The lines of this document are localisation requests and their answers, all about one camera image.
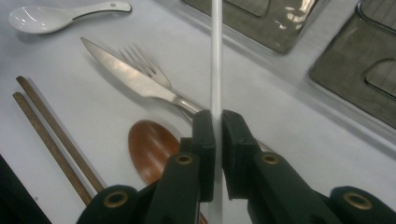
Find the brown spoon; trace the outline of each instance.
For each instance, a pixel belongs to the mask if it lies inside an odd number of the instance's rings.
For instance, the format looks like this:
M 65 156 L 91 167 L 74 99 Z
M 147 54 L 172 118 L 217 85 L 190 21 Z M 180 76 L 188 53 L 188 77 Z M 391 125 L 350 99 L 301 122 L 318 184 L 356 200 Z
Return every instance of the brown spoon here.
M 128 146 L 136 171 L 151 184 L 161 178 L 168 158 L 178 153 L 179 142 L 160 124 L 143 119 L 129 131 Z M 200 214 L 200 224 L 206 223 Z

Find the knife handle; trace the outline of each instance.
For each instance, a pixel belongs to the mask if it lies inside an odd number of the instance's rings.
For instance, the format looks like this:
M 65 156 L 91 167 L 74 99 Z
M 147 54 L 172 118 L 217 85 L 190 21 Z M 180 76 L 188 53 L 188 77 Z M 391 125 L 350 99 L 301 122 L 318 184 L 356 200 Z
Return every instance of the knife handle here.
M 189 101 L 188 99 L 178 94 L 174 98 L 172 104 L 177 105 L 182 109 L 184 109 L 187 112 L 187 115 L 191 118 L 191 120 L 195 113 L 204 110 L 202 107 L 196 105 L 195 103 Z

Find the chopstick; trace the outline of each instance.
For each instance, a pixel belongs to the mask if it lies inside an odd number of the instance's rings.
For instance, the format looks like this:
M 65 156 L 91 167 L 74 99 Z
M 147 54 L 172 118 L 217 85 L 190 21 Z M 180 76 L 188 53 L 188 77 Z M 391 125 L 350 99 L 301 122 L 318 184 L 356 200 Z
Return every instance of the chopstick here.
M 98 180 L 96 175 L 93 173 L 91 168 L 88 166 L 88 164 L 84 161 L 84 159 L 78 153 L 78 151 L 75 148 L 75 146 L 73 145 L 73 143 L 70 141 L 70 139 L 68 138 L 66 133 L 62 130 L 61 126 L 56 121 L 56 119 L 51 115 L 50 111 L 47 109 L 47 107 L 45 106 L 43 101 L 40 99 L 38 94 L 35 92 L 33 87 L 30 85 L 30 83 L 24 77 L 17 77 L 17 81 L 20 83 L 22 88 L 25 90 L 26 94 L 32 100 L 33 104 L 37 107 L 38 111 L 43 116 L 43 118 L 46 120 L 48 125 L 55 132 L 55 134 L 57 135 L 57 137 L 59 138 L 61 143 L 64 145 L 66 150 L 69 152 L 70 156 L 73 158 L 73 160 L 78 165 L 79 169 L 87 177 L 87 179 L 91 182 L 93 188 L 97 192 L 102 191 L 104 189 L 103 185 L 100 183 L 100 181 Z M 44 141 L 46 146 L 49 148 L 49 151 L 51 152 L 51 154 L 55 158 L 55 160 L 59 163 L 59 165 L 63 169 L 64 173 L 66 175 L 70 175 L 70 171 L 68 170 L 68 168 L 65 168 L 67 166 L 64 165 L 65 162 L 67 163 L 67 161 L 65 160 L 65 157 L 63 156 L 63 154 L 61 153 L 59 148 L 56 146 L 55 142 L 51 139 L 50 134 L 46 131 L 45 127 L 39 120 L 38 116 L 35 114 L 32 107 L 29 106 L 29 104 L 24 99 L 24 97 L 21 93 L 16 92 L 14 94 L 14 98 L 20 105 L 20 107 L 21 107 L 22 111 L 24 112 L 24 114 L 26 115 L 26 117 L 31 121 L 31 123 L 35 127 L 37 133 L 40 135 L 40 137 L 42 138 L 42 140 Z M 89 199 L 87 199 L 87 196 L 85 195 L 86 193 L 83 192 L 81 189 L 79 189 L 81 187 L 81 185 L 79 184 L 80 181 L 79 180 L 76 181 L 75 178 L 69 178 L 69 180 L 72 183 L 72 185 L 75 187 L 76 191 L 78 192 L 78 194 L 80 195 L 80 197 L 84 201 L 84 203 L 87 204 L 88 202 L 90 202 L 92 199 L 91 196 L 89 197 Z
M 49 149 L 49 152 L 52 154 L 53 158 L 56 160 L 56 162 L 58 162 L 59 166 L 61 167 L 62 171 L 64 171 L 64 174 L 67 176 L 70 183 L 72 183 L 79 197 L 81 197 L 82 201 L 85 204 L 90 203 L 90 201 L 92 200 L 90 193 L 85 189 L 84 185 L 79 180 L 76 172 L 67 162 L 61 150 L 58 148 L 54 140 L 51 138 L 49 132 L 46 130 L 43 123 L 41 122 L 41 120 L 38 118 L 37 114 L 33 110 L 33 108 L 29 105 L 29 103 L 27 103 L 26 99 L 23 97 L 23 95 L 20 92 L 15 92 L 13 96 L 17 101 L 18 105 L 20 105 L 23 113 L 32 123 L 33 127 L 35 128 L 35 131 L 38 133 L 41 140 L 43 140 L 44 144 Z

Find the white stick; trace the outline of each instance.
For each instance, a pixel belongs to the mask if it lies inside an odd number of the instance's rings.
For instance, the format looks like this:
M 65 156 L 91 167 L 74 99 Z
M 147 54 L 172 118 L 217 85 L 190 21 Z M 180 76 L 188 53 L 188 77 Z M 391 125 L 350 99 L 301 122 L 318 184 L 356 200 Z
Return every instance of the white stick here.
M 211 112 L 216 138 L 215 188 L 213 202 L 209 205 L 209 224 L 222 223 L 222 0 L 212 0 L 212 78 L 211 78 Z

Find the gray tray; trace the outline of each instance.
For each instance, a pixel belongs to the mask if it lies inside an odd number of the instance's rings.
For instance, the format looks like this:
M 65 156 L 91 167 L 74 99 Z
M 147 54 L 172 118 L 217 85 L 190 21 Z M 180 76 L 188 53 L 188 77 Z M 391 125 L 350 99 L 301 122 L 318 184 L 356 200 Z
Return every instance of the gray tray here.
M 212 0 L 182 0 L 211 14 Z M 278 53 L 287 53 L 327 0 L 224 0 L 223 22 Z
M 309 71 L 325 89 L 396 128 L 396 1 L 360 1 Z

